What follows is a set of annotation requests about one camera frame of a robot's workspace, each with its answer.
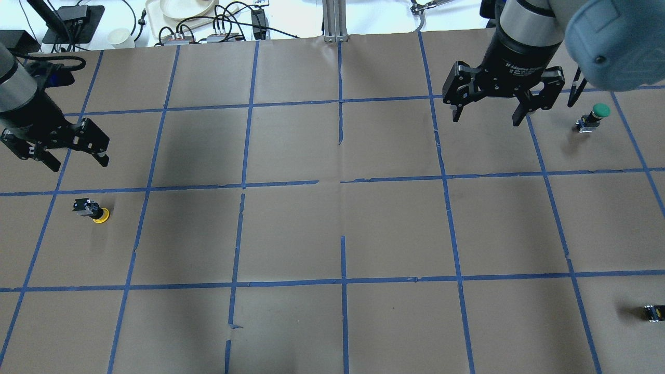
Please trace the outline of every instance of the white cup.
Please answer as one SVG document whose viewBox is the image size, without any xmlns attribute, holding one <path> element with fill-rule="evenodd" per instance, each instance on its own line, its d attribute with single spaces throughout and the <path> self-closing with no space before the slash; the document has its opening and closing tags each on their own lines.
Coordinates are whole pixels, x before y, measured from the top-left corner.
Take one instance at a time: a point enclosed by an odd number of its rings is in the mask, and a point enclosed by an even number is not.
<svg viewBox="0 0 665 374">
<path fill-rule="evenodd" d="M 128 29 L 115 29 L 108 34 L 106 40 L 115 49 L 134 48 L 134 40 Z"/>
</svg>

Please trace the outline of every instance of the blue component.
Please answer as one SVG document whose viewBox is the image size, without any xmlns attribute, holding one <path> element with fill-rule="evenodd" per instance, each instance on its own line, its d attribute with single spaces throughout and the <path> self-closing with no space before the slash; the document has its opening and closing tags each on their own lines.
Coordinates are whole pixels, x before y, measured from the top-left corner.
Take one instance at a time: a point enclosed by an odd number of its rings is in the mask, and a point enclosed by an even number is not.
<svg viewBox="0 0 665 374">
<path fill-rule="evenodd" d="M 665 79 L 665 1 L 591 0 L 571 18 L 566 48 L 590 84 L 629 91 Z"/>
</svg>

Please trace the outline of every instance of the green cap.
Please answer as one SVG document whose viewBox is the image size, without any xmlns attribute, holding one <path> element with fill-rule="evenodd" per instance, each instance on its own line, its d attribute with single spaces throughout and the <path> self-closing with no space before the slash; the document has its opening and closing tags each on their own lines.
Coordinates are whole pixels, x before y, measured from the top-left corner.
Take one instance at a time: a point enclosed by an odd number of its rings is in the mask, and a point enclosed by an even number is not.
<svg viewBox="0 0 665 374">
<path fill-rule="evenodd" d="M 598 118 L 605 118 L 610 116 L 610 107 L 599 102 L 593 106 L 593 114 Z"/>
</svg>

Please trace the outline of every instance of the object with yellow base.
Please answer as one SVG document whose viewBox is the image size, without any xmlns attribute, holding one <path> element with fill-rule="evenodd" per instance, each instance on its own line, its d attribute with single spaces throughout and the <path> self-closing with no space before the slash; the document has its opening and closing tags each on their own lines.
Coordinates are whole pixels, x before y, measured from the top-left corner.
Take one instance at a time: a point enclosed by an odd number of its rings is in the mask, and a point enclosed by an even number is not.
<svg viewBox="0 0 665 374">
<path fill-rule="evenodd" d="M 110 212 L 106 208 L 101 208 L 99 204 L 88 199 L 76 199 L 74 210 L 79 216 L 90 217 L 96 224 L 103 224 L 110 217 Z"/>
</svg>

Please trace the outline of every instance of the yellow disc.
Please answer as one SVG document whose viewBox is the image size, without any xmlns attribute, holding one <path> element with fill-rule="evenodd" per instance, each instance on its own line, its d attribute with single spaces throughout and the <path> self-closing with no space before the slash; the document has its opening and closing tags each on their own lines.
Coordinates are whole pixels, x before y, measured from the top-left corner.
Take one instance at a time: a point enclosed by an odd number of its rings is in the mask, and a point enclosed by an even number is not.
<svg viewBox="0 0 665 374">
<path fill-rule="evenodd" d="M 101 217 L 99 217 L 98 220 L 93 219 L 94 223 L 96 224 L 103 224 L 106 222 L 106 220 L 111 217 L 111 213 L 108 211 L 106 208 L 102 208 L 102 211 L 104 212 Z"/>
</svg>

